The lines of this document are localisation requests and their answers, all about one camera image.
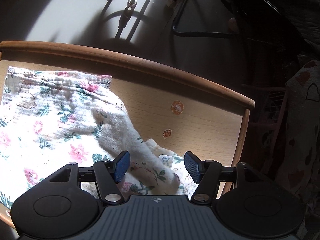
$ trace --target wooden table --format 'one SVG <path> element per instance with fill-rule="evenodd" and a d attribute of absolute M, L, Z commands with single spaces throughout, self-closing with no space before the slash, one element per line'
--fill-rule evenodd
<path fill-rule="evenodd" d="M 209 80 L 156 62 L 103 49 L 38 41 L 0 43 L 0 96 L 9 66 L 39 71 L 77 70 L 113 77 L 110 90 L 124 102 L 143 140 L 183 155 L 235 166 L 254 101 Z M 175 115 L 172 102 L 184 111 Z M 163 132 L 172 130 L 164 139 Z M 230 189 L 226 183 L 223 192 Z M 13 227 L 0 204 L 0 219 Z"/>

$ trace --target floor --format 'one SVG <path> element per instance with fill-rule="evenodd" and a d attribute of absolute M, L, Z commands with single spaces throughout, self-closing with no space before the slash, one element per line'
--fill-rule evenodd
<path fill-rule="evenodd" d="M 127 0 L 0 0 L 0 41 L 53 41 L 108 49 L 241 92 L 245 63 L 239 42 L 174 36 L 171 26 L 179 5 L 170 9 L 165 2 L 138 0 L 130 11 Z M 189 0 L 179 30 L 228 32 L 231 17 L 220 0 Z M 1 222 L 0 231 L 4 231 Z M 10 231 L 6 234 L 0 239 L 17 237 Z"/>

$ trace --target floral cloth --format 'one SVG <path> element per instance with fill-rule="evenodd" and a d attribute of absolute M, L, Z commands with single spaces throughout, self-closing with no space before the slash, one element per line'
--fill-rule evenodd
<path fill-rule="evenodd" d="M 26 190 L 69 162 L 92 166 L 123 150 L 131 157 L 118 184 L 124 197 L 192 195 L 195 184 L 183 159 L 175 155 L 172 169 L 161 163 L 109 90 L 111 80 L 107 75 L 9 67 L 0 106 L 1 203 L 11 208 Z M 83 189 L 95 195 L 94 183 L 84 183 Z"/>

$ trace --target metal screw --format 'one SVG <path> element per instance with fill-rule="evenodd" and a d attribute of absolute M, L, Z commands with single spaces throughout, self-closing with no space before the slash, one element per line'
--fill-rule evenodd
<path fill-rule="evenodd" d="M 106 195 L 105 199 L 109 202 L 117 202 L 121 199 L 121 197 L 118 194 L 109 194 Z"/>
<path fill-rule="evenodd" d="M 207 194 L 196 194 L 193 198 L 194 200 L 199 202 L 206 202 L 210 199 L 210 197 Z"/>

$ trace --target care tag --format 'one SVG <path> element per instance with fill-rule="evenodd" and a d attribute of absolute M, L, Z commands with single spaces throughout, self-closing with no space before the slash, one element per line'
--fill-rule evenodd
<path fill-rule="evenodd" d="M 161 160 L 162 164 L 171 168 L 173 163 L 173 157 L 169 155 L 159 155 L 159 159 Z"/>

